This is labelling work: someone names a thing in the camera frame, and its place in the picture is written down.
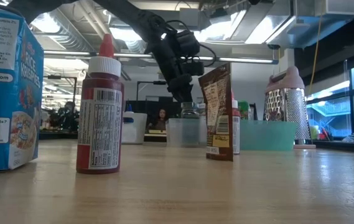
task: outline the person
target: person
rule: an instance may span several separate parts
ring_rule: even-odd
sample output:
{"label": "person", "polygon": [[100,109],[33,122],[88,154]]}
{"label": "person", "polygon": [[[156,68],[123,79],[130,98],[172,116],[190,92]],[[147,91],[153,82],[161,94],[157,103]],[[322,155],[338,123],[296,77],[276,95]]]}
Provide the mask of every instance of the person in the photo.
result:
{"label": "person", "polygon": [[165,131],[166,121],[167,121],[167,113],[165,112],[165,109],[160,109],[157,119],[155,120],[155,122],[153,122],[153,124],[152,123],[149,124],[148,129]]}

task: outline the blue cereal box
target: blue cereal box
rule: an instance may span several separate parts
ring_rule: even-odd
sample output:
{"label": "blue cereal box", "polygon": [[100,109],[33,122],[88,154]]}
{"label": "blue cereal box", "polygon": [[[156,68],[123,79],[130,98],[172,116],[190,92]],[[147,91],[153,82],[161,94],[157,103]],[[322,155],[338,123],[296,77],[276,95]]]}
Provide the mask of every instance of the blue cereal box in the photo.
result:
{"label": "blue cereal box", "polygon": [[0,170],[37,158],[44,51],[23,17],[0,9]]}

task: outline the red bottle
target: red bottle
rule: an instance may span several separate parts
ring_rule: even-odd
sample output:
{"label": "red bottle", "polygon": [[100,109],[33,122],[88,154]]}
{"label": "red bottle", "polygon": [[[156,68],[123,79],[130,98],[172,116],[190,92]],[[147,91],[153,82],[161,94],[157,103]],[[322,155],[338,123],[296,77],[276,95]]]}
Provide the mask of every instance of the red bottle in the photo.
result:
{"label": "red bottle", "polygon": [[106,34],[99,56],[90,59],[83,80],[76,170],[109,174],[120,169],[124,85],[121,63],[113,58],[112,38]]}
{"label": "red bottle", "polygon": [[240,154],[240,112],[238,101],[232,100],[233,154]]}

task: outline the tabletop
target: tabletop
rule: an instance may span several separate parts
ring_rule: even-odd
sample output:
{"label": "tabletop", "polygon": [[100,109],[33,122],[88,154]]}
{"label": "tabletop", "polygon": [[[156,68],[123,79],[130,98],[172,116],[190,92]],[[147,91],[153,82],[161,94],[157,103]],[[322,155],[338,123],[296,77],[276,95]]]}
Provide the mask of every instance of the tabletop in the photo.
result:
{"label": "tabletop", "polygon": [[76,140],[0,172],[0,223],[354,223],[354,154],[123,145],[116,174],[75,172]]}

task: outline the bottle label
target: bottle label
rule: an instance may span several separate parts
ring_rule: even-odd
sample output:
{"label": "bottle label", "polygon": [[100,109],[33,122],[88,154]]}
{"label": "bottle label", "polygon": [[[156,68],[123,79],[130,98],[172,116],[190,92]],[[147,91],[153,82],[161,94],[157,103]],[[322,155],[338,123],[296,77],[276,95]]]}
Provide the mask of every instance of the bottle label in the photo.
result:
{"label": "bottle label", "polygon": [[233,153],[240,154],[240,117],[233,117]]}
{"label": "bottle label", "polygon": [[78,130],[79,168],[119,166],[122,106],[119,90],[89,88],[83,92]]}

